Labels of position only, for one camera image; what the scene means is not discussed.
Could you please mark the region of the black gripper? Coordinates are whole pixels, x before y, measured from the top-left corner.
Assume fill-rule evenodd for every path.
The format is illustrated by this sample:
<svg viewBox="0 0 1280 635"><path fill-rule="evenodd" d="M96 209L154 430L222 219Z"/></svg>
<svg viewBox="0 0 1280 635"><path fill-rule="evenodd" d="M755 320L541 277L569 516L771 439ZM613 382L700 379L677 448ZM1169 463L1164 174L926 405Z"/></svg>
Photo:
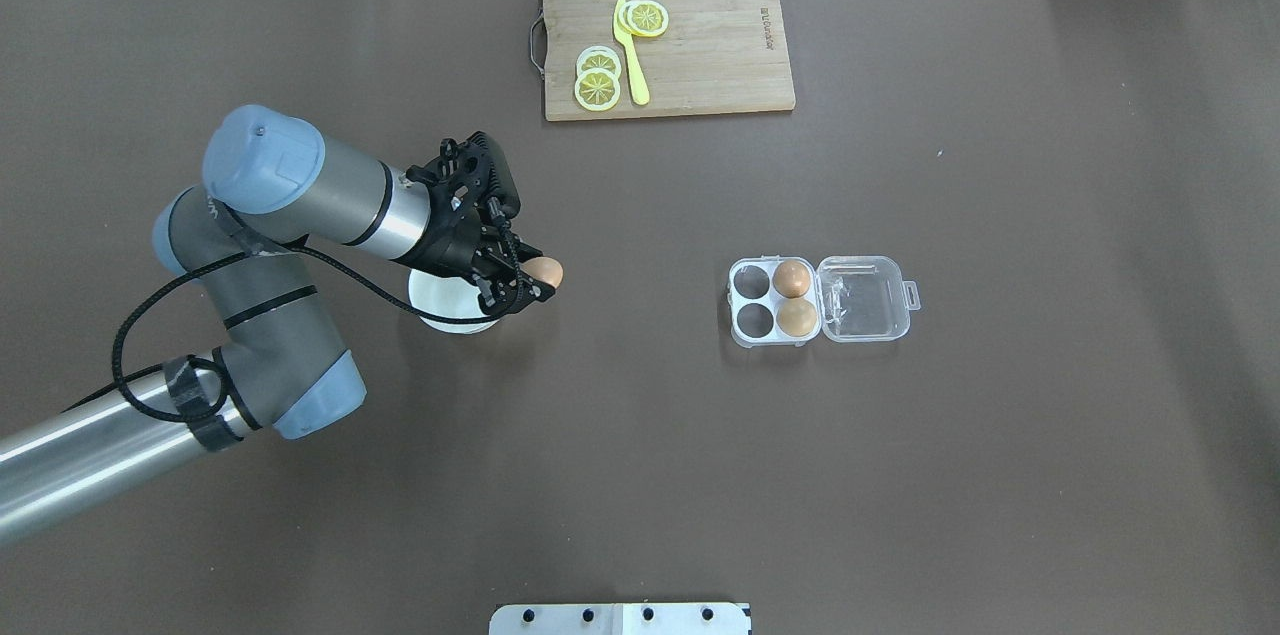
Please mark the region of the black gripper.
<svg viewBox="0 0 1280 635"><path fill-rule="evenodd" d="M406 266L439 278L479 278L484 316L515 315L556 294L550 283L531 275L511 280L543 252L515 234L521 198L506 152L490 134L443 140L436 157L410 166L406 175L425 187L430 206L422 236L404 255Z"/></svg>

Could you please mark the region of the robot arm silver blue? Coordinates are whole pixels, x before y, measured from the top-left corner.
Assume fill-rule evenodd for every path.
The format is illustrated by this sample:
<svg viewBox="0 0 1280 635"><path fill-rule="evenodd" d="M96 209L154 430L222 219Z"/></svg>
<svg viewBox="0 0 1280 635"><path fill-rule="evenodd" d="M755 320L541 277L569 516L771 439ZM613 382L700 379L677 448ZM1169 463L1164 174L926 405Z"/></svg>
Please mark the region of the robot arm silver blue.
<svg viewBox="0 0 1280 635"><path fill-rule="evenodd" d="M61 524L264 428L296 440L367 389L308 257L430 323L488 325L550 300L561 262L520 238L521 202L489 134L443 140L398 169L298 117L229 111L201 183L157 216L172 280L114 335L110 383L3 442L3 543ZM155 303L200 284L227 333L206 353L128 374L125 339Z"/></svg>

